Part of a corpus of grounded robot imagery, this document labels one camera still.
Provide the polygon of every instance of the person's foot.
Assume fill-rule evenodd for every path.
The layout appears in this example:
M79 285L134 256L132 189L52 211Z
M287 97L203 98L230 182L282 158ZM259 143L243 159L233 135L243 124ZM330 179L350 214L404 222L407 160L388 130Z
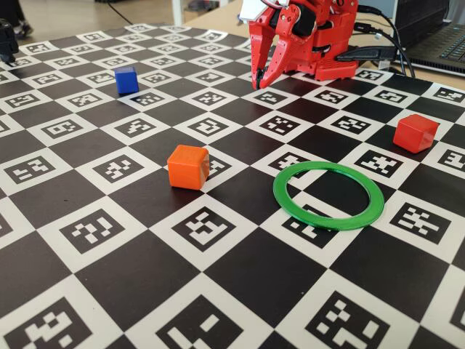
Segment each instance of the person's foot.
M27 21L22 21L14 30L17 40L27 38L34 31Z

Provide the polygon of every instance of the floor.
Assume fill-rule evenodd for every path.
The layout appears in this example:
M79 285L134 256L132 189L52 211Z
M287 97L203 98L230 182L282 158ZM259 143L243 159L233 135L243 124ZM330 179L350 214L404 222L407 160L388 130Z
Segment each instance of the floor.
M21 44L126 25L107 4L94 0L21 0L21 4L34 28ZM113 6L133 23L173 21L169 0L123 0Z

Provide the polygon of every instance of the black cable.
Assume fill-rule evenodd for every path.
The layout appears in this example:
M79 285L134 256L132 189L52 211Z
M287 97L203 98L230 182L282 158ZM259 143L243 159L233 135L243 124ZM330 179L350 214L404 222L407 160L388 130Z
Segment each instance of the black cable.
M108 4L108 6L111 7L111 9L112 9L113 11L115 11L121 18L123 18L127 23L129 23L130 25L132 25L131 21L128 20L126 17L124 17L116 8L114 8L114 7L110 4L110 2L107 2L107 4Z

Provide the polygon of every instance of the red cube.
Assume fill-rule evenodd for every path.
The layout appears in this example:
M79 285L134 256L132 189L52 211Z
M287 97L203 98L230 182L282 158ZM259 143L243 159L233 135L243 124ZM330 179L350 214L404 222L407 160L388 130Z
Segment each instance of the red cube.
M418 114L413 114L399 120L395 130L394 144L410 151L419 153L433 144L439 124Z

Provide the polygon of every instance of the orange cube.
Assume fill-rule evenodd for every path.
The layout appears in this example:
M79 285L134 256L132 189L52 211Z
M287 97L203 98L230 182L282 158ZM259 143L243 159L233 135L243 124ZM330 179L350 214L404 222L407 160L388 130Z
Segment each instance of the orange cube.
M172 187L200 190L210 173L209 151L178 145L168 158L168 172Z

